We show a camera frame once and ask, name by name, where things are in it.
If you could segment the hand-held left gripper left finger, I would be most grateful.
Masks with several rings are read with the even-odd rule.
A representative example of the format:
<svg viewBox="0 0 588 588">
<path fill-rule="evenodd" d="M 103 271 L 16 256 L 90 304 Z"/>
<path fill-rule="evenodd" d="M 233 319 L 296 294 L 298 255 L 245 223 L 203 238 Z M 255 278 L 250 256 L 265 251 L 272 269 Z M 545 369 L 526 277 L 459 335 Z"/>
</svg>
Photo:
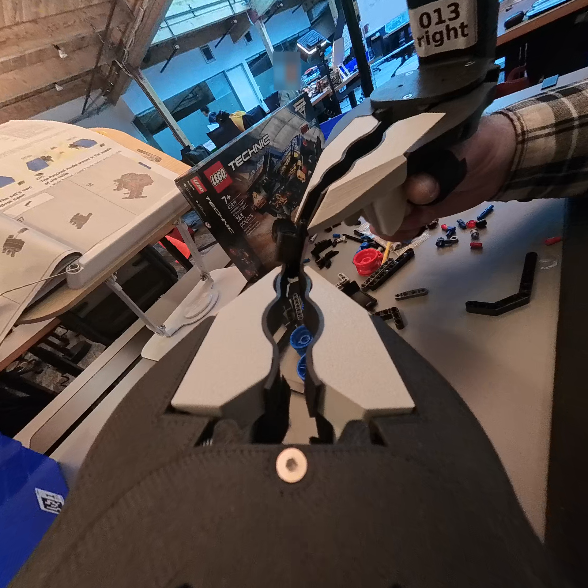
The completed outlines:
<svg viewBox="0 0 588 588">
<path fill-rule="evenodd" d="M 273 336 L 282 325 L 282 278 L 272 270 L 217 313 L 172 398 L 174 409 L 252 428 L 256 443 L 283 441 L 290 388 Z"/>
</svg>

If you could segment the black connector assembly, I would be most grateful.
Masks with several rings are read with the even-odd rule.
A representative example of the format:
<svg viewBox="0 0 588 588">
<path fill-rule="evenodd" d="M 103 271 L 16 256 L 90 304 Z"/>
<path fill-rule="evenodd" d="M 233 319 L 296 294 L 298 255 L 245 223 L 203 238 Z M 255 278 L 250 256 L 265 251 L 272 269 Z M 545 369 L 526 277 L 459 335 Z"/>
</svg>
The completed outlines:
<svg viewBox="0 0 588 588">
<path fill-rule="evenodd" d="M 303 265 L 308 232 L 307 222 L 294 223 L 289 217 L 278 217 L 272 225 L 276 244 L 275 259 L 282 274 L 289 280 L 298 279 Z"/>
</svg>

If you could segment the black angled long beam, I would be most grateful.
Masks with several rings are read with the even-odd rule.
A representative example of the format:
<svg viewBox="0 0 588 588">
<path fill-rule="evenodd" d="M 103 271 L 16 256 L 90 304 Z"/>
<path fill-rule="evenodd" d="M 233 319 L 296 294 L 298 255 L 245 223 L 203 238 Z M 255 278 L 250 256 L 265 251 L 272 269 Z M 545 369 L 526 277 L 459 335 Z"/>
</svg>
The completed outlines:
<svg viewBox="0 0 588 588">
<path fill-rule="evenodd" d="M 466 312 L 475 315 L 496 317 L 528 305 L 532 297 L 537 261 L 538 255 L 536 252 L 528 252 L 526 254 L 518 291 L 516 293 L 496 302 L 469 300 L 465 303 Z"/>
</svg>

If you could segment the building instruction booklet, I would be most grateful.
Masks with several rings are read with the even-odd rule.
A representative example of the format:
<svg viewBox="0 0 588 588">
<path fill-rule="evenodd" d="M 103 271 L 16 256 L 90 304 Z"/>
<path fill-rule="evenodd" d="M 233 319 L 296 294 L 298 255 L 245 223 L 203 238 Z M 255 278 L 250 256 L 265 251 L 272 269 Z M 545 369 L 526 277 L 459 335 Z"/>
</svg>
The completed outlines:
<svg viewBox="0 0 588 588">
<path fill-rule="evenodd" d="M 1 187 L 1 339 L 61 282 L 88 287 L 130 248 L 180 215 L 174 175 L 106 149 L 33 183 Z"/>
</svg>

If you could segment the grey desk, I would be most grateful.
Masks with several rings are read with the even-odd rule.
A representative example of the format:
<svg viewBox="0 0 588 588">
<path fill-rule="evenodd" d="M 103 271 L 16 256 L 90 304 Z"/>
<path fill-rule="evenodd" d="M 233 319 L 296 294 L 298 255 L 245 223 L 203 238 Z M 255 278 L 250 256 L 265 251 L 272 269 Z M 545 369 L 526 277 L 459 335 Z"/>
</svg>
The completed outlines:
<svg viewBox="0 0 588 588">
<path fill-rule="evenodd" d="M 483 231 L 483 250 L 469 238 L 438 249 L 434 237 L 375 297 L 381 307 L 397 292 L 425 287 L 429 295 L 399 304 L 405 328 L 398 334 L 462 396 L 498 452 L 527 518 L 545 535 L 565 202 L 495 203 Z M 469 300 L 496 302 L 518 291 L 528 252 L 536 252 L 531 301 L 491 317 L 467 313 Z M 540 270 L 540 258 L 558 266 Z M 141 351 L 149 329 L 135 322 L 15 435 L 32 450 L 57 460 L 73 483 L 89 447 L 130 388 L 155 362 Z"/>
</svg>

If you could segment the black L-shaped beam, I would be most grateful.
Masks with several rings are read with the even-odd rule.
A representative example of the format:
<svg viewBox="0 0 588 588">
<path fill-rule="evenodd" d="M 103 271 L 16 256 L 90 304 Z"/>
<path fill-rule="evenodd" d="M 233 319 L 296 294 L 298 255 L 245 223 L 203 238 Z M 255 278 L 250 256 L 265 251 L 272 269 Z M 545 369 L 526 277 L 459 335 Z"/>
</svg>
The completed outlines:
<svg viewBox="0 0 588 588">
<path fill-rule="evenodd" d="M 376 311 L 373 316 L 379 317 L 383 321 L 391 321 L 397 330 L 402 330 L 406 326 L 400 310 L 395 306 Z"/>
</svg>

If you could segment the black flat clip panel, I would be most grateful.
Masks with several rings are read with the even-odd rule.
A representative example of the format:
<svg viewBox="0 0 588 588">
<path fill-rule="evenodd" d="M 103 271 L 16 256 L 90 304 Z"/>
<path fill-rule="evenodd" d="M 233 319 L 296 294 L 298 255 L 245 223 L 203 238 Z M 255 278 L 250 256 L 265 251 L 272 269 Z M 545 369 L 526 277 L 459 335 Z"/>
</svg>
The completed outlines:
<svg viewBox="0 0 588 588">
<path fill-rule="evenodd" d="M 355 281 L 346 281 L 341 286 L 341 290 L 365 310 L 371 311 L 378 305 L 378 300 L 361 290 Z"/>
</svg>

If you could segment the red wheel rim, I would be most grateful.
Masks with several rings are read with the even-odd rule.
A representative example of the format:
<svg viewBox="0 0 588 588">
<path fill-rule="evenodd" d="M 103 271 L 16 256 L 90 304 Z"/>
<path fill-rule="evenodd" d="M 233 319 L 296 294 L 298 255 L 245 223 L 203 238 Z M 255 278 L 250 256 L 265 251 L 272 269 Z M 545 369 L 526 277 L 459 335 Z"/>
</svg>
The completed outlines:
<svg viewBox="0 0 588 588">
<path fill-rule="evenodd" d="M 352 262 L 359 276 L 370 276 L 380 268 L 383 252 L 371 247 L 361 249 L 353 256 Z"/>
</svg>

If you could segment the black seven-hole beam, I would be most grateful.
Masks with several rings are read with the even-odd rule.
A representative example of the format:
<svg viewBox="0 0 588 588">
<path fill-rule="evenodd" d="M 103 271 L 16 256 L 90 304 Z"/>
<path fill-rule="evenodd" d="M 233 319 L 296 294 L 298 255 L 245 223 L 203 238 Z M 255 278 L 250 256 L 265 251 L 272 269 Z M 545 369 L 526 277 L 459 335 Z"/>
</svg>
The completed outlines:
<svg viewBox="0 0 588 588">
<path fill-rule="evenodd" d="M 395 275 L 399 270 L 401 270 L 401 268 L 403 268 L 411 259 L 413 259 L 414 256 L 415 256 L 414 249 L 410 248 L 410 249 L 407 249 L 403 254 L 401 254 L 397 259 L 395 259 L 397 262 L 397 266 L 396 266 L 396 271 L 393 275 Z"/>
</svg>

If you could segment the grey nine-hole beam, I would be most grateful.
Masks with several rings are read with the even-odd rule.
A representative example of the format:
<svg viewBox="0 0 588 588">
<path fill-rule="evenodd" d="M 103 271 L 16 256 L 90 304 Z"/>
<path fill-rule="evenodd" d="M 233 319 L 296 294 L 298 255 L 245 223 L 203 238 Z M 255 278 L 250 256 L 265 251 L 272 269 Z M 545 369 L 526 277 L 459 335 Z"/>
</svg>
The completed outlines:
<svg viewBox="0 0 588 588">
<path fill-rule="evenodd" d="M 375 270 L 360 286 L 360 290 L 367 292 L 376 290 L 383 285 L 396 271 L 397 262 L 389 259 Z"/>
</svg>

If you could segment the black floor pole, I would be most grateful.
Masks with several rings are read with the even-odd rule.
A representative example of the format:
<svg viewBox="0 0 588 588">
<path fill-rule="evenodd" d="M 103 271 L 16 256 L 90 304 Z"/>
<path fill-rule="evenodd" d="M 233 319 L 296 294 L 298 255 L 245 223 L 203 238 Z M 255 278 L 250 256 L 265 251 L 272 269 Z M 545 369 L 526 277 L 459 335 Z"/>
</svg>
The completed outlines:
<svg viewBox="0 0 588 588">
<path fill-rule="evenodd" d="M 360 84 L 364 99 L 368 99 L 373 92 L 373 80 L 371 77 L 371 67 L 367 57 L 367 49 L 364 44 L 364 37 L 359 24 L 359 17 L 355 8 L 354 1 L 341 1 L 343 15 L 348 27 L 349 37 L 353 48 L 353 53 L 357 61 Z"/>
</svg>

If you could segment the monster truck toy box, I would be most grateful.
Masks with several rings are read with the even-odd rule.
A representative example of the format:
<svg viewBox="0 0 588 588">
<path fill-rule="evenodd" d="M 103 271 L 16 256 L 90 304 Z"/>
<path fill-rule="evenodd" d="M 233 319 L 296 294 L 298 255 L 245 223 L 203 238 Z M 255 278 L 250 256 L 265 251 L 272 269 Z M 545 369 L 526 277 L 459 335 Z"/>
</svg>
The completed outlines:
<svg viewBox="0 0 588 588">
<path fill-rule="evenodd" d="M 175 181 L 246 281 L 275 267 L 272 227 L 295 217 L 324 143 L 302 93 Z"/>
</svg>

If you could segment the orange angular object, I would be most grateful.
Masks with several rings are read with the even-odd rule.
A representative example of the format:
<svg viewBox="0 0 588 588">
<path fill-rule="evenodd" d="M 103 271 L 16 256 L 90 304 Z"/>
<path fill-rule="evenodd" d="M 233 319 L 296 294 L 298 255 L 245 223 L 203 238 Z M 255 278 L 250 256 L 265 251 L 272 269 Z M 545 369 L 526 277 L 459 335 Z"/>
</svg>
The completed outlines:
<svg viewBox="0 0 588 588">
<path fill-rule="evenodd" d="M 162 239 L 158 241 L 158 244 L 172 256 L 176 263 L 180 263 L 180 261 L 184 259 L 190 261 L 190 250 L 181 239 L 179 232 L 175 230 L 172 231 L 162 237 Z"/>
</svg>

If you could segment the blue bin with square tag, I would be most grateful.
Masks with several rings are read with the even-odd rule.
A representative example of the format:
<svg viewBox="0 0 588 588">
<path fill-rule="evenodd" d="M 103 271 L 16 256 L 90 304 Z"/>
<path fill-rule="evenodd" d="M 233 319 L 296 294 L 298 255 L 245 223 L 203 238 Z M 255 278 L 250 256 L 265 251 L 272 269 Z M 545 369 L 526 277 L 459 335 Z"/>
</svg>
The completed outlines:
<svg viewBox="0 0 588 588">
<path fill-rule="evenodd" d="M 58 463 L 1 435 L 1 587 L 7 587 L 63 509 Z"/>
</svg>

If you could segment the black bent frame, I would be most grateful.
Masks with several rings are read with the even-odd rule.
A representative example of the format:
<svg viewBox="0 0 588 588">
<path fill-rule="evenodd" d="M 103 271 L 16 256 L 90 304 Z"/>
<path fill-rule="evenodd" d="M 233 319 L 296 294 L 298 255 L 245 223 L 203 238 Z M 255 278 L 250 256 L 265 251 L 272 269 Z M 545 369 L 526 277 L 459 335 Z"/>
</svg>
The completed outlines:
<svg viewBox="0 0 588 588">
<path fill-rule="evenodd" d="M 330 268 L 332 259 L 339 254 L 337 246 L 339 240 L 326 239 L 318 242 L 311 250 L 311 256 L 319 269 Z"/>
</svg>

